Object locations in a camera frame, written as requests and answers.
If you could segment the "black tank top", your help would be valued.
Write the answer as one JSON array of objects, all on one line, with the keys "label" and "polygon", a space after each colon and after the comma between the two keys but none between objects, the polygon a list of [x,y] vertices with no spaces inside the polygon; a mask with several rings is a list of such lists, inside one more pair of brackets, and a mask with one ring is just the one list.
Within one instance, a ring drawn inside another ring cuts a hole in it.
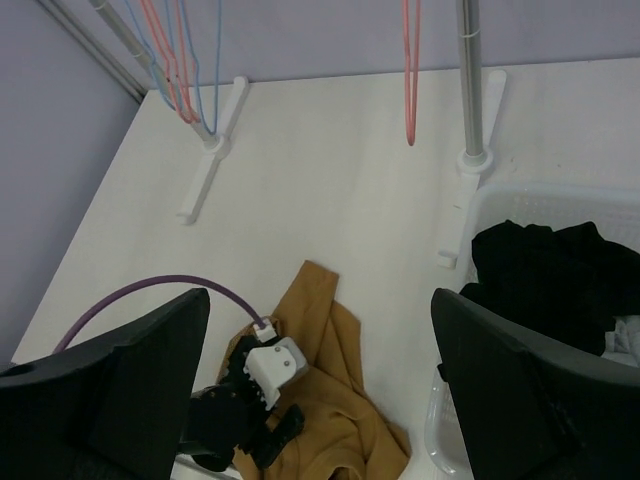
[{"label": "black tank top", "polygon": [[617,317],[639,317],[639,255],[592,222],[554,231],[505,221],[472,241],[465,298],[521,326],[602,356]]}]

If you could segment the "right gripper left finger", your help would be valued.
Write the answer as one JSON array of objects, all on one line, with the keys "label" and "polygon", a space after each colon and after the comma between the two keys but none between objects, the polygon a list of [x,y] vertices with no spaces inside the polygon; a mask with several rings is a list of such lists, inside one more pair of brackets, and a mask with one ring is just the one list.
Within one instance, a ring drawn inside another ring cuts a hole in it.
[{"label": "right gripper left finger", "polygon": [[4,479],[167,479],[201,357],[209,294],[1,375]]}]

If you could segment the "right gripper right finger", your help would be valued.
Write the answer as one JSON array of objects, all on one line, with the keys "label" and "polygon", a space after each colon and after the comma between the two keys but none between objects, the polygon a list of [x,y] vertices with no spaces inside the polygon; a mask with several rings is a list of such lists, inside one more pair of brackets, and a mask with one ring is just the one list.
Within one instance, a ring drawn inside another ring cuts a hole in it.
[{"label": "right gripper right finger", "polygon": [[447,289],[431,318],[474,478],[638,478],[638,369]]}]

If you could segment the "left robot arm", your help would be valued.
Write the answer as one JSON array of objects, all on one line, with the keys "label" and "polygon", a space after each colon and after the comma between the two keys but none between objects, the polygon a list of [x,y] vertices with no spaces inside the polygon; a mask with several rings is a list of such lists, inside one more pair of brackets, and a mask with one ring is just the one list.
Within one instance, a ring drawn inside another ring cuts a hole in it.
[{"label": "left robot arm", "polygon": [[307,368],[289,337],[277,335],[266,342],[253,335],[240,337],[219,382],[192,394],[178,452],[209,471],[222,472],[239,449],[258,469],[267,469],[303,431],[305,416],[297,404],[285,410],[275,427],[268,420],[281,389]]}]

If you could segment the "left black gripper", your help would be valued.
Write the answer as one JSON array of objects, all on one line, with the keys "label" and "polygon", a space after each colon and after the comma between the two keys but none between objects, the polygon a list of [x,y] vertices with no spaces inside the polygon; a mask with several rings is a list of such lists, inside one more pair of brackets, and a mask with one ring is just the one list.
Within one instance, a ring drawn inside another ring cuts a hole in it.
[{"label": "left black gripper", "polygon": [[223,397],[221,418],[237,435],[259,435],[254,463],[259,469],[266,469],[285,446],[301,434],[305,416],[297,404],[291,405],[271,430],[269,419],[273,409],[265,410],[258,386],[244,373],[248,354],[254,347],[253,334],[241,334],[231,342],[219,380]]}]

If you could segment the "brown tank top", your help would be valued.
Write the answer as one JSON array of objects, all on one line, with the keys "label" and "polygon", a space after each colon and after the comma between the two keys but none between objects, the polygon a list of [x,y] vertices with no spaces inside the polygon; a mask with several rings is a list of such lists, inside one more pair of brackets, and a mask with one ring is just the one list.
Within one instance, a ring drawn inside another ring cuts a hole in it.
[{"label": "brown tank top", "polygon": [[281,391],[269,427],[298,405],[304,429],[265,470],[241,450],[234,466],[244,479],[397,479],[408,466],[406,432],[387,420],[364,388],[361,324],[334,296],[336,273],[305,261],[270,321],[306,357],[304,375]]}]

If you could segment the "grey tank top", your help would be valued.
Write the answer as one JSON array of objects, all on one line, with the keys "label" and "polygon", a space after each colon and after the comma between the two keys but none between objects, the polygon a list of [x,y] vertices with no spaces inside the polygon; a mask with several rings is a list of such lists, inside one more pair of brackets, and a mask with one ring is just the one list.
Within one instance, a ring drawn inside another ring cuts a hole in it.
[{"label": "grey tank top", "polygon": [[640,362],[640,319],[638,316],[617,317],[615,328],[605,333],[602,357],[634,368]]}]

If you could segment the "pink hanger with brown top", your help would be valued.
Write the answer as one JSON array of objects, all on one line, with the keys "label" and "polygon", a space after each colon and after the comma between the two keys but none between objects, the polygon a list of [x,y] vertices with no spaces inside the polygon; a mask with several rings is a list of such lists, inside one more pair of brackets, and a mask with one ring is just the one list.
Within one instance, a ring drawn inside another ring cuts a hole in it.
[{"label": "pink hanger with brown top", "polygon": [[416,138],[419,52],[421,33],[421,1],[415,1],[414,37],[410,38],[411,20],[410,1],[402,1],[403,46],[404,46],[404,114],[405,133],[409,146],[413,146]]}]

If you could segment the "light blue hanger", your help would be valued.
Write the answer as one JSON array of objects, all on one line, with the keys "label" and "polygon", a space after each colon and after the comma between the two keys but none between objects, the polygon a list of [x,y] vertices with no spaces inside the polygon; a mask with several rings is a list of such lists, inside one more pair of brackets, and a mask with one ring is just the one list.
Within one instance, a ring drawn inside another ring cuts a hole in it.
[{"label": "light blue hanger", "polygon": [[171,97],[171,83],[166,78],[164,71],[160,68],[153,48],[144,37],[142,28],[136,18],[131,2],[124,0],[123,3],[129,12],[135,31],[132,32],[130,29],[127,29],[127,40],[122,40],[122,43],[126,46],[130,55],[153,80],[165,104],[171,110],[176,112],[176,101]]}]

